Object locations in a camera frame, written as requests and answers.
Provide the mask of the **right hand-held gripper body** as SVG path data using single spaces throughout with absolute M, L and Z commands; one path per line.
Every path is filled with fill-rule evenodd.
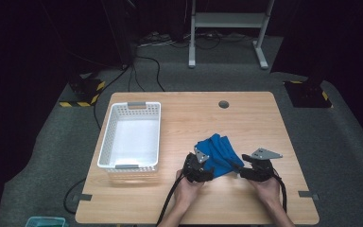
M 249 156 L 253 171 L 253 180 L 264 182 L 275 176 L 271 159 L 280 159 L 283 155 L 274 151 L 259 148 Z

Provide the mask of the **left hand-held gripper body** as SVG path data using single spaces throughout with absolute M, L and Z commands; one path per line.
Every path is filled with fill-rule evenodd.
M 185 158 L 182 168 L 183 176 L 186 177 L 189 182 L 194 182 L 197 176 L 202 175 L 201 169 L 204 168 L 204 165 L 209 158 L 209 155 L 195 148 L 194 151 L 190 152 Z

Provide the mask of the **blue printed t-shirt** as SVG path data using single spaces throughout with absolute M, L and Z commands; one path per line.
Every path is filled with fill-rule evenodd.
M 235 153 L 229 138 L 217 133 L 199 141 L 195 148 L 209 157 L 203 164 L 205 171 L 212 171 L 214 177 L 220 177 L 232 171 L 237 172 L 244 164 Z

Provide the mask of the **white plastic basket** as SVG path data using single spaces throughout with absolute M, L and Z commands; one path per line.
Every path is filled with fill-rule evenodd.
M 110 173 L 155 172 L 162 104 L 123 102 L 110 107 L 97 166 Z

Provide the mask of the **person's left hand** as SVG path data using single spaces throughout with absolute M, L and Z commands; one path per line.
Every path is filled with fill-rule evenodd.
M 203 186 L 204 183 L 191 183 L 184 177 L 181 177 L 181 180 L 174 192 L 176 205 L 178 207 L 189 207 L 195 201 Z

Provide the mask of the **person's right hand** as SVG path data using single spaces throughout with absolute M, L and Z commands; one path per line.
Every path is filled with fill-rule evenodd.
M 276 179 L 270 178 L 264 182 L 249 180 L 254 187 L 259 200 L 266 206 L 280 205 L 280 185 Z

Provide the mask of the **black base with yellow stripes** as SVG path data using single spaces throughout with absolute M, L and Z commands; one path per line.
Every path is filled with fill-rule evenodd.
M 62 107 L 94 106 L 103 91 L 105 82 L 101 79 L 83 79 L 77 76 L 64 87 L 59 104 Z
M 319 82 L 310 79 L 306 81 L 288 80 L 284 82 L 285 89 L 296 108 L 331 108 L 332 102 L 321 89 Z

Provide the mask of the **teal plastic box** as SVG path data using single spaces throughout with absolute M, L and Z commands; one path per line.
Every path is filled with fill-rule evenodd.
M 30 217 L 25 227 L 68 227 L 68 223 L 59 217 Z

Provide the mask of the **grey table edge bracket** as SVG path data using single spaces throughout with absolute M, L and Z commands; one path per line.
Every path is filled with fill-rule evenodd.
M 310 198 L 313 201 L 318 201 L 320 199 L 317 193 L 313 193 L 311 191 L 298 191 L 300 198 Z
M 71 201 L 90 201 L 92 199 L 92 195 L 89 194 L 76 194 L 73 195 Z

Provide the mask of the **white metal stand frame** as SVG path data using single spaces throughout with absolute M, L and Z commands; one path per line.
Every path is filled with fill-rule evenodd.
M 260 68 L 268 69 L 268 62 L 262 50 L 262 43 L 268 28 L 268 22 L 272 13 L 275 0 L 268 0 L 268 6 L 264 13 L 231 13 L 231 12 L 198 12 L 196 1 L 192 0 L 190 42 L 188 54 L 188 66 L 196 67 L 196 29 L 197 28 L 259 28 L 259 35 L 252 41 Z

